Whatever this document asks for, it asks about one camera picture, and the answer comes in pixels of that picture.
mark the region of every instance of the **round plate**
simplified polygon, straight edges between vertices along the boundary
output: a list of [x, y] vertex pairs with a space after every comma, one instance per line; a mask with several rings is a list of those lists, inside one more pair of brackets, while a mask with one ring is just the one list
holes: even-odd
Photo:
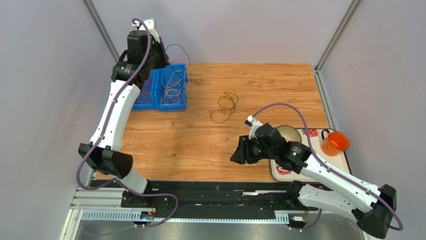
[[302, 142], [302, 136], [296, 128], [289, 125], [282, 125], [276, 129], [287, 142]]

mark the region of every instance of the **blue box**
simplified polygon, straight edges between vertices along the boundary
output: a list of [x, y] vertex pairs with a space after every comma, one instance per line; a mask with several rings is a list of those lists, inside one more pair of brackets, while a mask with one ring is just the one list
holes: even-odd
[[156, 70], [149, 71], [149, 78], [143, 83], [139, 96], [137, 96], [133, 103], [133, 107], [131, 108], [132, 110], [148, 110], [156, 108], [153, 101], [155, 75]]
[[187, 65], [171, 64], [159, 68], [154, 76], [154, 105], [159, 111], [178, 111], [187, 109]]

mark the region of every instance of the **white tray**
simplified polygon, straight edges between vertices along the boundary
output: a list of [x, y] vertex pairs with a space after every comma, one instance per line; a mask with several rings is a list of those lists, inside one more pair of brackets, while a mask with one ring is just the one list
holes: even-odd
[[[308, 146], [308, 138], [305, 134], [303, 134], [304, 130], [303, 128], [297, 129], [301, 135], [302, 138], [302, 144]], [[317, 136], [311, 136], [310, 141], [312, 143], [312, 147], [315, 150], [315, 152], [327, 160], [327, 162], [333, 164], [334, 166], [338, 167], [339, 169], [347, 172], [350, 174], [348, 162], [346, 159], [346, 156], [344, 152], [340, 153], [337, 156], [329, 156], [323, 152], [321, 149], [321, 143], [323, 142], [323, 139], [321, 138], [321, 131], [323, 128], [316, 128], [316, 131], [318, 133]], [[270, 173], [272, 174], [272, 177], [277, 180], [278, 182], [292, 182], [293, 180], [302, 181], [302, 182], [316, 182], [315, 180], [297, 174], [292, 171], [287, 171], [283, 169], [282, 167], [278, 166], [275, 163], [275, 160], [269, 160], [269, 166], [270, 166]]]

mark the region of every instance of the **wooden table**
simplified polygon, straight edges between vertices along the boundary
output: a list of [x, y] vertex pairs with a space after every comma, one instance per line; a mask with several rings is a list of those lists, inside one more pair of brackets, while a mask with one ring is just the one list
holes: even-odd
[[[294, 105], [309, 127], [329, 127], [309, 64], [192, 64], [188, 78], [196, 80], [186, 87], [186, 111], [132, 111], [128, 118], [121, 151], [133, 156], [133, 167], [149, 180], [274, 181], [268, 160], [253, 165], [230, 161], [239, 136], [249, 134], [246, 118], [271, 103]], [[224, 123], [210, 119], [218, 108], [217, 86], [234, 88], [239, 97], [235, 115]], [[294, 110], [284, 106], [256, 118], [273, 127], [303, 127]]]

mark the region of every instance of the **mug handle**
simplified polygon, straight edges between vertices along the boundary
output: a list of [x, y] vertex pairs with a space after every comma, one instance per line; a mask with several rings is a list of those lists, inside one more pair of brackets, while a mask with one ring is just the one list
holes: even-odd
[[330, 134], [330, 130], [328, 130], [328, 129], [323, 129], [323, 130], [321, 131], [321, 138], [322, 138], [322, 140], [326, 139], [326, 137], [324, 137], [324, 132], [326, 132], [326, 133], [327, 133], [327, 137], [328, 137], [328, 136], [329, 136], [329, 134]]

